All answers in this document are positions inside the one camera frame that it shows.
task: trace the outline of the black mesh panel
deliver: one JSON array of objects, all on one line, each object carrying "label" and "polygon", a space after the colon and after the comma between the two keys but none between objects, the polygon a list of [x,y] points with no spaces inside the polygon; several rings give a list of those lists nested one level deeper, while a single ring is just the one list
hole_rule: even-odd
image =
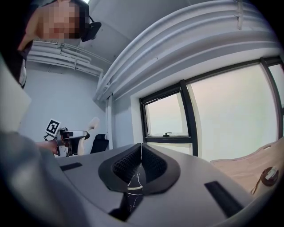
[{"label": "black mesh panel", "polygon": [[142,165],[145,170],[147,183],[157,179],[167,170],[165,160],[144,147],[142,147]]},{"label": "black mesh panel", "polygon": [[112,171],[124,182],[130,183],[140,163],[141,151],[138,149],[115,162]]}]

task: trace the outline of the hand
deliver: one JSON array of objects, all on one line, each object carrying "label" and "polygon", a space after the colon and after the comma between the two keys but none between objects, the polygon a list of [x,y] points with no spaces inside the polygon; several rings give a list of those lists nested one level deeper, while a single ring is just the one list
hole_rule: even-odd
[{"label": "hand", "polygon": [[45,149],[50,150],[53,154],[58,154],[57,153],[57,142],[55,139],[50,140],[50,141],[37,142],[36,144],[40,148],[45,148]]}]

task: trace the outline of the vr headset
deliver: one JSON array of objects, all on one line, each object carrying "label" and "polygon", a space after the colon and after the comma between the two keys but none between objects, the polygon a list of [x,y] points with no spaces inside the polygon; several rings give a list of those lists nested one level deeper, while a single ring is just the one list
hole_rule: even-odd
[{"label": "vr headset", "polygon": [[82,42],[86,42],[91,39],[95,39],[97,32],[102,26],[101,22],[95,22],[89,15],[89,5],[83,0],[72,0],[80,7],[80,28],[84,28],[83,35],[81,37]]},{"label": "vr headset", "polygon": [[[38,6],[45,6],[51,4],[57,0],[34,0],[33,4]],[[79,30],[80,30],[80,37],[82,42],[86,42],[91,39],[95,39],[97,32],[99,31],[100,27],[102,26],[101,22],[95,22],[89,15],[89,5],[84,2],[83,0],[71,0],[71,2],[75,3],[79,6]]]}]

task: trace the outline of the window glass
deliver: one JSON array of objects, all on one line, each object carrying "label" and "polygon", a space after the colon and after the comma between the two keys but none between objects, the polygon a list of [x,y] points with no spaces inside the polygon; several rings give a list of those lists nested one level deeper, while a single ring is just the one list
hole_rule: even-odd
[{"label": "window glass", "polygon": [[192,155],[192,144],[165,144],[165,143],[153,143],[147,142],[148,145],[156,145],[164,148],[168,148],[177,152]]},{"label": "window glass", "polygon": [[275,80],[282,107],[284,107],[284,72],[281,65],[270,66],[269,70]]},{"label": "window glass", "polygon": [[173,94],[145,106],[148,136],[187,136],[187,123],[181,94]]},{"label": "window glass", "polygon": [[195,104],[201,158],[207,161],[239,158],[277,140],[275,104],[260,65],[188,86]]}]

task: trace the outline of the white pipe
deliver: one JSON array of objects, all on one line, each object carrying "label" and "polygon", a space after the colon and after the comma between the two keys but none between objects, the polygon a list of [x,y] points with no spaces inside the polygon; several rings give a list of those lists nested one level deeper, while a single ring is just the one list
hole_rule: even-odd
[{"label": "white pipe", "polygon": [[[49,64],[49,65],[54,65],[54,66],[61,66],[61,67],[71,68],[71,69],[74,68],[72,66],[66,66],[66,65],[62,65],[62,64],[58,64],[58,63],[46,62],[46,61],[41,61],[41,60],[28,59],[28,61],[30,61],[30,62],[37,62],[37,63],[44,63],[44,64]],[[76,70],[84,72],[84,73],[87,73],[87,74],[90,74],[92,76],[98,76],[96,74],[93,74],[93,73],[90,73],[90,72],[87,72],[87,71],[84,71],[84,70],[81,70],[81,69],[76,69]]]},{"label": "white pipe", "polygon": [[100,60],[102,60],[102,61],[104,61],[104,62],[106,62],[106,63],[108,63],[108,64],[112,64],[112,62],[110,62],[109,60],[104,59],[104,58],[102,58],[102,57],[100,57],[100,56],[98,56],[98,55],[96,55],[96,54],[94,54],[94,53],[92,53],[92,52],[90,52],[90,51],[87,51],[87,50],[85,50],[85,49],[83,49],[83,48],[75,47],[75,46],[72,46],[72,45],[67,44],[67,43],[62,43],[62,45],[65,46],[65,47],[70,47],[70,48],[73,48],[73,49],[78,50],[78,51],[80,51],[80,52],[89,54],[89,55],[91,55],[92,57],[98,58],[98,59],[100,59]]},{"label": "white pipe", "polygon": [[90,74],[90,75],[92,75],[92,76],[97,76],[97,77],[98,77],[97,74],[93,74],[93,73],[91,73],[91,72],[87,72],[87,71],[84,71],[84,70],[81,70],[81,69],[77,69],[77,68],[76,68],[76,70],[77,70],[77,71],[80,71],[80,72],[84,72],[84,73]]},{"label": "white pipe", "polygon": [[51,48],[58,48],[58,45],[55,43],[43,43],[39,41],[33,41],[33,46],[40,46],[40,47],[51,47]]},{"label": "white pipe", "polygon": [[68,53],[68,54],[76,55],[76,56],[81,57],[83,59],[87,59],[89,61],[92,60],[90,57],[87,57],[87,56],[85,56],[83,54],[79,54],[79,53],[77,53],[75,51],[71,51],[71,50],[68,50],[68,49],[65,49],[65,48],[62,48],[62,51],[65,52],[65,53]]},{"label": "white pipe", "polygon": [[100,75],[99,75],[99,82],[98,82],[98,85],[99,85],[100,82],[102,81],[102,78],[103,78],[103,72],[101,72]]},{"label": "white pipe", "polygon": [[30,55],[28,55],[27,59],[39,60],[39,61],[51,62],[51,63],[57,63],[57,64],[62,64],[62,65],[67,65],[67,66],[74,67],[74,64],[72,64],[72,63],[60,61],[60,60],[57,60],[57,59],[44,58],[44,57],[39,57],[39,56],[30,56]]},{"label": "white pipe", "polygon": [[86,71],[86,72],[90,72],[90,73],[93,73],[95,74],[97,77],[99,77],[99,73],[97,71],[94,71],[92,69],[88,69],[86,67],[82,67],[82,66],[78,66],[76,65],[76,69],[80,69],[80,70],[83,70],[83,71]]},{"label": "white pipe", "polygon": [[101,69],[101,68],[99,68],[99,67],[97,67],[97,66],[93,66],[93,65],[87,64],[87,63],[82,62],[82,61],[80,61],[80,60],[77,61],[77,64],[80,64],[80,65],[82,65],[82,66],[86,66],[86,67],[88,67],[88,68],[97,70],[97,71],[99,71],[100,73],[103,72],[103,69]]},{"label": "white pipe", "polygon": [[52,53],[52,54],[57,54],[57,55],[61,53],[60,48],[41,47],[41,46],[35,46],[35,45],[32,46],[31,51],[42,51],[42,52],[47,52],[47,53]]},{"label": "white pipe", "polygon": [[113,143],[112,143],[112,115],[111,115],[111,107],[112,107],[112,95],[108,98],[108,106],[107,106],[107,119],[108,119],[108,147],[109,149],[113,149]]},{"label": "white pipe", "polygon": [[[40,51],[30,51],[30,54],[31,55],[28,55],[29,57],[32,57],[33,55],[38,55],[38,56],[45,56],[45,57],[51,57],[51,58],[56,58],[56,59],[62,59],[62,60],[66,60],[66,61],[69,61],[69,62],[75,62],[76,61],[76,59],[73,59],[73,58],[65,57],[65,56],[62,56],[62,55],[56,55],[56,54],[52,54],[52,53],[44,53],[44,52],[40,52]],[[88,64],[86,62],[83,62],[81,60],[77,60],[77,64],[85,66],[85,67],[76,66],[77,68],[79,68],[81,70],[82,69],[87,70],[91,73],[95,73],[98,76],[100,75],[100,73],[103,72],[103,69],[98,68],[96,66],[93,66],[91,64]]]},{"label": "white pipe", "polygon": [[71,55],[71,54],[67,54],[67,53],[62,52],[61,55],[69,57],[69,58],[73,58],[73,59],[76,59],[76,60],[80,60],[82,62],[86,62],[86,63],[90,64],[90,61],[88,61],[87,59],[83,59],[83,58],[80,58],[80,57],[77,57],[77,56],[74,56],[74,55]]},{"label": "white pipe", "polygon": [[106,99],[106,139],[108,140],[108,99]]},{"label": "white pipe", "polygon": [[71,66],[65,66],[65,65],[58,64],[58,63],[46,62],[46,61],[41,61],[41,60],[36,60],[36,59],[28,59],[28,61],[30,61],[30,62],[44,63],[44,64],[54,65],[54,66],[61,66],[61,67],[73,69],[73,67],[71,67]]},{"label": "white pipe", "polygon": [[56,59],[63,59],[65,61],[69,61],[69,62],[75,62],[75,59],[73,59],[73,58],[65,57],[63,55],[56,55],[56,54],[52,54],[52,53],[45,53],[45,52],[40,52],[40,51],[30,51],[29,54],[30,55],[50,57],[50,58],[56,58]]},{"label": "white pipe", "polygon": [[[69,66],[73,69],[75,68],[75,65],[73,63],[68,63],[68,62],[65,62],[65,61],[57,60],[57,59],[51,59],[51,58],[45,58],[45,57],[33,56],[33,55],[28,55],[27,59],[28,60],[38,60],[38,61],[41,61],[42,63],[56,63],[58,66]],[[96,75],[96,76],[99,77],[99,72],[92,70],[90,68],[77,65],[75,69],[78,69],[79,71],[83,71],[83,72],[86,72],[88,74]]]}]

